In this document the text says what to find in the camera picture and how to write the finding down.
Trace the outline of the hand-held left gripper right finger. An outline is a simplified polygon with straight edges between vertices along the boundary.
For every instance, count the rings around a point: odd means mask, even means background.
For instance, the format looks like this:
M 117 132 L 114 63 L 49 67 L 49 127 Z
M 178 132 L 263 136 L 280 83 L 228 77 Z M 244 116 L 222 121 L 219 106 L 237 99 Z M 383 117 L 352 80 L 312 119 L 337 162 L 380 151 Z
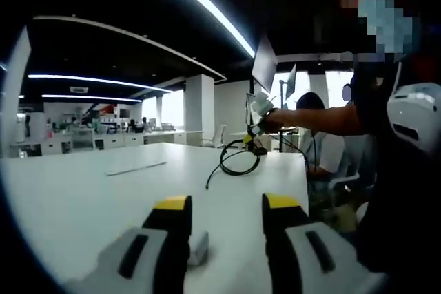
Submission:
M 313 221 L 291 196 L 262 195 L 273 293 L 381 293 L 387 276 L 359 263 L 337 231 Z

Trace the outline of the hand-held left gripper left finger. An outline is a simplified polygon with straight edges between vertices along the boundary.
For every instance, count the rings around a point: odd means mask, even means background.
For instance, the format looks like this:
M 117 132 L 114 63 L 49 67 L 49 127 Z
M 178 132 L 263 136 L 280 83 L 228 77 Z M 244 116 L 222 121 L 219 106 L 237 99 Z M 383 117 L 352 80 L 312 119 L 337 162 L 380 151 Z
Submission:
M 65 292 L 183 293 L 191 232 L 192 197 L 168 197 L 141 227 L 105 247 L 89 274 L 67 281 Z

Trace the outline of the person's right hand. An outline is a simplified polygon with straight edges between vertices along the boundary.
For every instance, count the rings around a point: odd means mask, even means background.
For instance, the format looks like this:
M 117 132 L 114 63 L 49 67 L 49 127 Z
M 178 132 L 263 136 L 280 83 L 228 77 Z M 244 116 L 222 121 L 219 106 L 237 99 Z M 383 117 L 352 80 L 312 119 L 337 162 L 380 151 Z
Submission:
M 284 110 L 273 108 L 264 115 L 258 126 L 265 134 L 276 133 L 279 129 L 285 125 Z

